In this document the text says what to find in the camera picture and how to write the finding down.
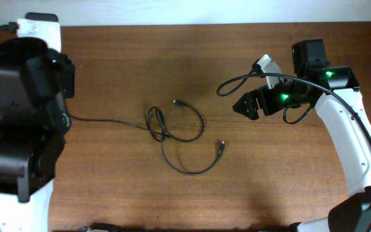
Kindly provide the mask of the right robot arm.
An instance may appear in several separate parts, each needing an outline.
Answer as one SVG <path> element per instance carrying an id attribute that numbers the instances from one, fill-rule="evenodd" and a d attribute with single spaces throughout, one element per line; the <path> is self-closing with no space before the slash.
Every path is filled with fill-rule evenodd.
<path id="1" fill-rule="evenodd" d="M 292 45 L 296 78 L 282 74 L 264 55 L 252 66 L 251 77 L 267 84 L 233 105 L 236 113 L 251 120 L 258 110 L 269 116 L 308 104 L 304 115 L 315 110 L 326 126 L 345 174 L 348 198 L 328 216 L 290 225 L 290 231 L 371 231 L 371 125 L 363 106 L 360 85 L 351 68 L 331 66 L 322 39 Z"/>

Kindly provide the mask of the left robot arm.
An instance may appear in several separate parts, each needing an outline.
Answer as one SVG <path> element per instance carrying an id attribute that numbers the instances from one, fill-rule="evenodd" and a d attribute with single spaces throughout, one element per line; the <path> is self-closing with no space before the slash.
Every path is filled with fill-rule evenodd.
<path id="1" fill-rule="evenodd" d="M 46 231 L 55 164 L 72 121 L 75 65 L 45 41 L 0 44 L 0 231 Z"/>

